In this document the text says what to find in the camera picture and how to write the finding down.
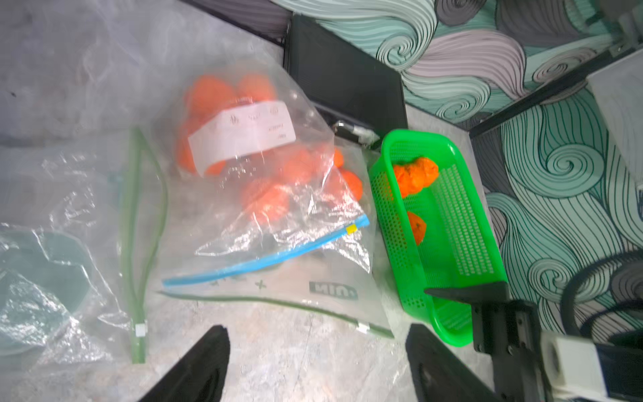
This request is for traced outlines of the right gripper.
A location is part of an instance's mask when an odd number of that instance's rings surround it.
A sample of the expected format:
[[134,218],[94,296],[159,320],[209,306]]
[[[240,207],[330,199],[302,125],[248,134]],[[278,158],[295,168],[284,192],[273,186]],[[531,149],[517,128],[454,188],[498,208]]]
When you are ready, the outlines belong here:
[[475,350],[492,358],[495,395],[501,401],[544,401],[545,375],[536,307],[509,301],[509,286],[495,281],[462,288],[426,288],[434,298],[472,306]]

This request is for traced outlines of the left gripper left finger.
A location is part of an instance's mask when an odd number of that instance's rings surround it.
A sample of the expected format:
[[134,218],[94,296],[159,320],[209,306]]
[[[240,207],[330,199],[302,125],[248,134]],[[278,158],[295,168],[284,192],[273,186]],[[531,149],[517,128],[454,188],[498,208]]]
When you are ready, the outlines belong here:
[[229,358],[228,330],[212,326],[140,401],[221,401]]

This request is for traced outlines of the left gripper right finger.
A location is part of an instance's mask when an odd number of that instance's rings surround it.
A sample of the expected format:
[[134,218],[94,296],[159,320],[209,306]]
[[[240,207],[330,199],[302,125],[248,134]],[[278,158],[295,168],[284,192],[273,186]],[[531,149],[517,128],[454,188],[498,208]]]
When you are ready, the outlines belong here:
[[497,396],[426,326],[410,326],[405,349],[419,401],[496,401]]

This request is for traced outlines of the green plastic basket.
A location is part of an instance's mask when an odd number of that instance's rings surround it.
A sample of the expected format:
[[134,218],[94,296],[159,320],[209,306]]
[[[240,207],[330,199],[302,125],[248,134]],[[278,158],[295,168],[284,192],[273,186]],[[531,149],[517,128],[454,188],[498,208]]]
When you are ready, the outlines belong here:
[[[420,193],[402,198],[394,165],[426,157],[439,177]],[[408,315],[433,327],[454,347],[473,341],[472,309],[434,298],[426,288],[462,288],[507,281],[500,251],[467,162],[445,136],[410,130],[390,132],[369,170],[378,222],[401,305]],[[408,212],[427,225],[417,246]]]

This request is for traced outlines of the orange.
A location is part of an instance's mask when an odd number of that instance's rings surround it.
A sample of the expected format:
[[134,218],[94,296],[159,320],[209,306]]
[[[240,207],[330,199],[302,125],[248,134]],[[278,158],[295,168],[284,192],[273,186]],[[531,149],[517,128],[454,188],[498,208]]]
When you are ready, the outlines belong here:
[[430,159],[419,157],[406,165],[394,165],[394,174],[404,199],[432,185],[439,177],[439,168]]

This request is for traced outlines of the green printed zip-top bag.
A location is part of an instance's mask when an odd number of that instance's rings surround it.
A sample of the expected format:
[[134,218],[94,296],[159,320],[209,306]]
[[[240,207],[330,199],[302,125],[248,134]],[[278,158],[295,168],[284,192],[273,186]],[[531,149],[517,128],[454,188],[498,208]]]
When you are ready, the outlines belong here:
[[141,130],[1,148],[1,372],[147,358],[168,211]]

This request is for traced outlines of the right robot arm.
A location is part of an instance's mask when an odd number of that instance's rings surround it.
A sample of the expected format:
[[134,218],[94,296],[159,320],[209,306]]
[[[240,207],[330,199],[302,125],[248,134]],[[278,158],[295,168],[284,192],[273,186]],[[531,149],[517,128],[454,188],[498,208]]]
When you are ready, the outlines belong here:
[[641,312],[634,296],[593,313],[582,323],[574,316],[579,290],[591,276],[610,267],[642,267],[641,251],[630,251],[586,266],[564,288],[560,303],[563,333],[542,330],[534,303],[512,300],[504,282],[464,288],[427,288],[425,294],[472,309],[473,344],[492,359],[489,388],[435,341],[425,341],[427,363],[414,371],[420,400],[443,401],[640,401],[642,333],[617,334],[606,343],[593,338],[594,325],[606,315]]

